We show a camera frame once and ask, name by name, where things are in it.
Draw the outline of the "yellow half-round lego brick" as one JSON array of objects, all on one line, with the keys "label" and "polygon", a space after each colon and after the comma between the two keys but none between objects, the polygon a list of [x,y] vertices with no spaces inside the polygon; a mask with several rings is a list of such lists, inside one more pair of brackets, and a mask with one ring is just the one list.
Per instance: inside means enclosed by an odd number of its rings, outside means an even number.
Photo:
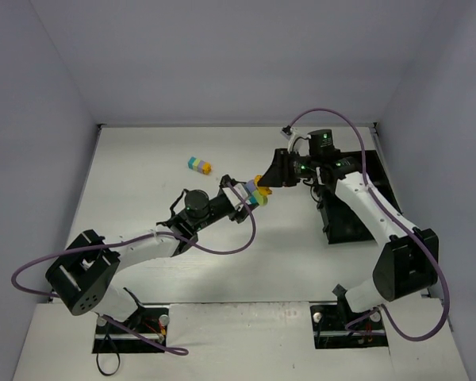
[{"label": "yellow half-round lego brick", "polygon": [[269,187],[261,187],[259,185],[259,181],[261,180],[261,178],[262,178],[261,175],[257,175],[254,178],[254,184],[256,186],[256,189],[262,196],[269,196],[270,194],[272,194],[272,190]]}]

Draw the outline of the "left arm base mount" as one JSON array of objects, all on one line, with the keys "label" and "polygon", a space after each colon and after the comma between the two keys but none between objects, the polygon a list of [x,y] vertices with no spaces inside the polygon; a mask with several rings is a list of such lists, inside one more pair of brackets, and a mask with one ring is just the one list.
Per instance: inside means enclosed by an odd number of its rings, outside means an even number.
[{"label": "left arm base mount", "polygon": [[[169,305],[147,305],[142,317],[134,322],[123,322],[132,331],[162,346],[167,345],[167,327],[161,326],[169,316]],[[164,353],[165,350],[151,346],[128,331],[111,325],[99,317],[94,330],[93,354],[145,354]]]}]

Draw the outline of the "lime green sloped lego brick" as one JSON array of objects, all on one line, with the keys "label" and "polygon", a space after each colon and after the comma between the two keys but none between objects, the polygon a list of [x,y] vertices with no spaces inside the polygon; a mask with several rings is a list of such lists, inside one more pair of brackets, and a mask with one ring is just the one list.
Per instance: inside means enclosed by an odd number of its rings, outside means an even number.
[{"label": "lime green sloped lego brick", "polygon": [[266,195],[260,195],[258,198],[258,204],[260,206],[265,206],[268,203],[268,197]]}]

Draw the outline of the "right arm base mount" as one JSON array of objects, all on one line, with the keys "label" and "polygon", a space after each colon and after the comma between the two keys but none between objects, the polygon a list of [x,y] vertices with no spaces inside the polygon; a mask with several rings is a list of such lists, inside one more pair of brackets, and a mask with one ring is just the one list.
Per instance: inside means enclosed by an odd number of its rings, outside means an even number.
[{"label": "right arm base mount", "polygon": [[309,305],[315,349],[365,349],[389,346],[382,315],[377,309],[353,313],[338,302]]}]

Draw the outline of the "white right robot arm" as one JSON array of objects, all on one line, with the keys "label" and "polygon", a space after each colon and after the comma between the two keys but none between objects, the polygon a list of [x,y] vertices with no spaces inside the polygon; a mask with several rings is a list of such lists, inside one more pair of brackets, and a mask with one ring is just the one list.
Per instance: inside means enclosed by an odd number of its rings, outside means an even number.
[{"label": "white right robot arm", "polygon": [[366,172],[366,160],[341,152],[332,131],[308,134],[285,127],[286,148],[278,148],[261,187],[294,187],[312,180],[355,214],[380,250],[369,279],[344,292],[354,313],[362,313],[420,291],[443,277],[438,266],[439,240],[399,213],[380,193]]}]

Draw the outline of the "purple square lego brick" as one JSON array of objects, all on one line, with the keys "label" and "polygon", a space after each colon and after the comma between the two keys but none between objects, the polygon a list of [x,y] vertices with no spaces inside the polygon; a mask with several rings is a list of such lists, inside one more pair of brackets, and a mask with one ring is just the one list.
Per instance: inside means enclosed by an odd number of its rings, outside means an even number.
[{"label": "purple square lego brick", "polygon": [[246,184],[246,189],[250,194],[253,194],[255,191],[258,190],[258,187],[253,179],[249,180]]}]

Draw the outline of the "yellow small lego brick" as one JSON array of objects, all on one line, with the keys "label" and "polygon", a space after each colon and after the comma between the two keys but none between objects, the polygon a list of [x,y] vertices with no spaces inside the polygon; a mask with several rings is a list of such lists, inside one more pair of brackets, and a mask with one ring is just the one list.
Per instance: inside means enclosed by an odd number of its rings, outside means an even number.
[{"label": "yellow small lego brick", "polygon": [[212,166],[208,163],[205,163],[202,167],[202,173],[205,175],[209,175],[211,171],[212,171]]}]

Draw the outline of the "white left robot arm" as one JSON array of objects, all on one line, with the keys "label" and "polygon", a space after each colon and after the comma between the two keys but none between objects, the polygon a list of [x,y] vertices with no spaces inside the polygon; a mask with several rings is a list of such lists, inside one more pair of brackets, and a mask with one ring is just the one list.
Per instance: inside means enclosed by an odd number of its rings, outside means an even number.
[{"label": "white left robot arm", "polygon": [[185,189],[176,199],[183,204],[179,212],[172,211],[169,219],[138,237],[114,244],[86,230],[48,268],[45,278],[72,315],[93,312],[126,321],[144,305],[129,288],[114,286],[113,277],[128,267],[196,248],[199,232],[225,217],[237,223],[249,218],[259,205],[252,184],[225,175],[214,198],[203,190]]}]

